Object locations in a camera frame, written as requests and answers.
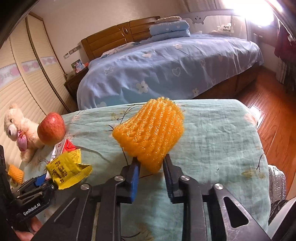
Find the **floral border strip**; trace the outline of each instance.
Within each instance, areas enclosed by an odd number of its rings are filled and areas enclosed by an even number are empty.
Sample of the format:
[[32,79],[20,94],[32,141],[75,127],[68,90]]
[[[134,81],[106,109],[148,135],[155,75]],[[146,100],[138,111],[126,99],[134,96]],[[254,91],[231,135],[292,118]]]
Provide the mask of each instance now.
[[35,60],[22,62],[22,68],[24,69],[25,73],[28,74],[30,72],[39,70],[40,65],[39,65],[38,61],[35,59]]
[[0,68],[0,88],[20,77],[16,63]]
[[57,59],[54,56],[41,57],[40,60],[43,64],[43,66],[57,63]]

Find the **silver bolt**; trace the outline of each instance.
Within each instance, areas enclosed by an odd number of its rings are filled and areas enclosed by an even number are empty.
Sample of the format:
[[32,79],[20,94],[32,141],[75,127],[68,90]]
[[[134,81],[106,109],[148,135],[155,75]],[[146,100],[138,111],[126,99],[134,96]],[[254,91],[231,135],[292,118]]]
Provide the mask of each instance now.
[[114,177],[114,180],[115,180],[116,182],[121,182],[121,181],[124,180],[124,177],[119,175],[119,176]]
[[221,184],[221,183],[216,183],[215,185],[214,185],[214,187],[216,188],[216,189],[218,189],[218,190],[222,190],[224,187],[223,187],[223,185]]
[[182,181],[185,181],[185,182],[187,182],[187,181],[189,181],[189,179],[190,179],[190,176],[183,175],[183,176],[180,176],[180,178],[181,178],[181,180],[182,180]]
[[82,185],[80,186],[80,188],[81,188],[82,190],[88,190],[88,189],[89,189],[89,185],[88,185],[87,183],[84,183],[84,184],[82,184]]

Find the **wooden headboard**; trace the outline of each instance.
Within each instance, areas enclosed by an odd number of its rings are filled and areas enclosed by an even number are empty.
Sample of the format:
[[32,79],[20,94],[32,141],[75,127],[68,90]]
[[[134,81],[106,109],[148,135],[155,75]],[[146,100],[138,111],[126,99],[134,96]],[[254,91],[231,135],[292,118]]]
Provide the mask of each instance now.
[[125,43],[139,42],[150,38],[149,28],[159,18],[157,16],[121,23],[81,40],[89,61]]

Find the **hand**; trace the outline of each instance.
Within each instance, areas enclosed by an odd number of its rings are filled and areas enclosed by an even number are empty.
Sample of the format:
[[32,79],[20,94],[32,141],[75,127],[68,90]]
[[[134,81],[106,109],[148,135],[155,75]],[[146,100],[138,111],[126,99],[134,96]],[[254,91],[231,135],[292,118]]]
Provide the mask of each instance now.
[[[32,230],[37,233],[37,231],[42,227],[42,223],[38,220],[37,217],[33,217],[31,219],[31,228]],[[33,238],[33,234],[29,232],[20,232],[15,230],[15,233],[19,237],[21,241],[30,241]]]

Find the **sliding closet door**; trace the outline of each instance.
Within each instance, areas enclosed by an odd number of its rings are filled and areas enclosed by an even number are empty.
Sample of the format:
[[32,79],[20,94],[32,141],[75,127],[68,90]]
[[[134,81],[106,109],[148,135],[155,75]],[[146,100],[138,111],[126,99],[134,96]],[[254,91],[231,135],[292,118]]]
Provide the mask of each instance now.
[[45,114],[68,113],[45,78],[31,47],[25,20],[10,35],[12,52],[26,86]]
[[36,50],[37,56],[41,60],[46,75],[52,82],[57,94],[60,96],[64,104],[71,112],[74,112],[76,109],[76,103],[64,86],[66,78],[51,48],[43,22],[31,15],[28,15],[27,19],[32,44]]
[[4,116],[12,103],[17,103],[24,116],[36,123],[45,117],[22,79],[8,39],[0,49],[0,144],[4,147],[5,161],[19,167],[20,151],[3,128]]

